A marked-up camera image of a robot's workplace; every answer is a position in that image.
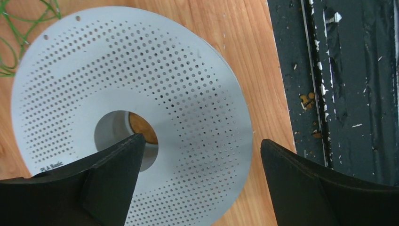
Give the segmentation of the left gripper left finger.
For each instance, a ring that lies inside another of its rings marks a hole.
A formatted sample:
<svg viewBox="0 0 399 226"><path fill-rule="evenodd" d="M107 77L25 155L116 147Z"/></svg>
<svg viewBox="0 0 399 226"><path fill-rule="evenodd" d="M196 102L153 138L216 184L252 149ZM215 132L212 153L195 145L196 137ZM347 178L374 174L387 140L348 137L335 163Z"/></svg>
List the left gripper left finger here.
<svg viewBox="0 0 399 226"><path fill-rule="evenodd" d="M31 178L0 182L3 226L122 226L145 139L134 134L80 160Z"/></svg>

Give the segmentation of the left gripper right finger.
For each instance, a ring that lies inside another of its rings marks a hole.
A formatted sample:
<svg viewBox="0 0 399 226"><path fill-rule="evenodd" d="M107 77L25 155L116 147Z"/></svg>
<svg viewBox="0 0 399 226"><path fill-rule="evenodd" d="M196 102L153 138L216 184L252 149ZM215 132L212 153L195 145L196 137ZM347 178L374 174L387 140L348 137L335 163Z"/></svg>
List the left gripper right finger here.
<svg viewBox="0 0 399 226"><path fill-rule="evenodd" d="M270 139L260 153L278 225L398 225L397 187L347 176Z"/></svg>

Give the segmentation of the grey filament spool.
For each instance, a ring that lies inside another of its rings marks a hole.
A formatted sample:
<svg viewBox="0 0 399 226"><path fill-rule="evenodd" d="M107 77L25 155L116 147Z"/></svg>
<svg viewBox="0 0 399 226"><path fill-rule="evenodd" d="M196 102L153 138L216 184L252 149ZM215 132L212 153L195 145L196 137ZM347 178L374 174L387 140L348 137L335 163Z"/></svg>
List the grey filament spool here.
<svg viewBox="0 0 399 226"><path fill-rule="evenodd" d="M147 145L127 226L209 226L240 194L253 133L232 69L201 37L130 7L83 10L28 48L11 117L32 175L97 153L144 118Z"/></svg>

